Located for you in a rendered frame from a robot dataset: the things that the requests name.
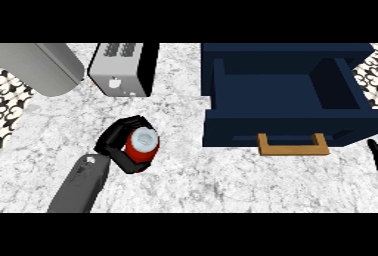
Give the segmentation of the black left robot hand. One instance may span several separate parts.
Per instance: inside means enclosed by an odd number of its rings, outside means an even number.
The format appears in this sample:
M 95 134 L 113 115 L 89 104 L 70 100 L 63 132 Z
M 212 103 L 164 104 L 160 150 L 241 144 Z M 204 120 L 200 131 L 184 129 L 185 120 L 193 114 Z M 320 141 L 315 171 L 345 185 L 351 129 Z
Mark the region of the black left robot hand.
M 113 159 L 128 174 L 144 172 L 153 163 L 153 161 L 136 163 L 125 152 L 128 137 L 132 134 L 132 131 L 141 127 L 154 129 L 144 116 L 136 115 L 129 118 L 119 119 L 104 131 L 95 146 L 95 151 Z

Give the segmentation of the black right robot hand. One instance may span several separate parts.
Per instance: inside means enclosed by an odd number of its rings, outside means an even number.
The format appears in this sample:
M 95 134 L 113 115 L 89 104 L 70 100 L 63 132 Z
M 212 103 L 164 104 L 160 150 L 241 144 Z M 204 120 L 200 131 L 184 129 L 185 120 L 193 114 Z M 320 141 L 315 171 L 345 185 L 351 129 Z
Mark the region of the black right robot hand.
M 378 162 L 378 143 L 376 142 L 374 139 L 368 139 L 368 147 L 374 155 L 374 160 L 376 162 Z

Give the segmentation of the red can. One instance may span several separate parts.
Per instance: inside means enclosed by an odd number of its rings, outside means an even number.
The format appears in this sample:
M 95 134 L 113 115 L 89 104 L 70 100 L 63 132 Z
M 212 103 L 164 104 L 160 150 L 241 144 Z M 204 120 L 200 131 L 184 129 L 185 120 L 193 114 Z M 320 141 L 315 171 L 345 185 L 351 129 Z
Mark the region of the red can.
M 154 129 L 141 127 L 132 131 L 128 137 L 125 152 L 136 163 L 153 161 L 159 147 L 160 138 Z

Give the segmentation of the navy blue open drawer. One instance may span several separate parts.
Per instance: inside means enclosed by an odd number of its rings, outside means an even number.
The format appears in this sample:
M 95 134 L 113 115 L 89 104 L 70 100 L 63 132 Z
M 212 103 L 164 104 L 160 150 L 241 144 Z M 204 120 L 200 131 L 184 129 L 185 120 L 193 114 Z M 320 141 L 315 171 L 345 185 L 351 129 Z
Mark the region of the navy blue open drawer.
M 331 147 L 343 147 L 378 134 L 378 110 L 342 58 L 324 59 L 306 74 L 249 75 L 228 74 L 218 59 L 213 90 L 207 147 L 255 147 L 260 133 L 272 145 L 311 144 L 321 133 Z

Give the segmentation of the silver toaster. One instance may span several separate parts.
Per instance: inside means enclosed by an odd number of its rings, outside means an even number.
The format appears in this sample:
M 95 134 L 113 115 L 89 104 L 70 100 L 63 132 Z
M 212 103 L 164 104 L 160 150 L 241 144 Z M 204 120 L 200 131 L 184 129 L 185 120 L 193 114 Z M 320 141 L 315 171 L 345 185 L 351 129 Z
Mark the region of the silver toaster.
M 151 96 L 159 51 L 159 43 L 98 44 L 88 75 L 107 96 Z

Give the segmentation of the grey rounded appliance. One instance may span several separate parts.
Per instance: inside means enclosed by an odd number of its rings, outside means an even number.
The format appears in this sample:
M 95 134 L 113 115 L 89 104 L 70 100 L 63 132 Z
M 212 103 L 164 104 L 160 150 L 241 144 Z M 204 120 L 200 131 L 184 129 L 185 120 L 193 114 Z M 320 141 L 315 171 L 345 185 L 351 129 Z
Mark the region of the grey rounded appliance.
M 85 65 L 66 43 L 0 43 L 0 67 L 48 97 L 69 93 L 85 77 Z

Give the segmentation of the navy blue cabinet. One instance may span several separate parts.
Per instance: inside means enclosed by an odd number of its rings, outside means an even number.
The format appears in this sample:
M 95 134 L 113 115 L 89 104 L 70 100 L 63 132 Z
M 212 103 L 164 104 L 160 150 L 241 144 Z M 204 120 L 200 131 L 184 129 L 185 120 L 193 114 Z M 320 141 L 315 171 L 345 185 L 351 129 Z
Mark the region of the navy blue cabinet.
M 203 43 L 201 94 L 210 95 L 216 60 L 232 75 L 309 74 L 324 59 L 342 58 L 353 69 L 373 53 L 370 43 Z

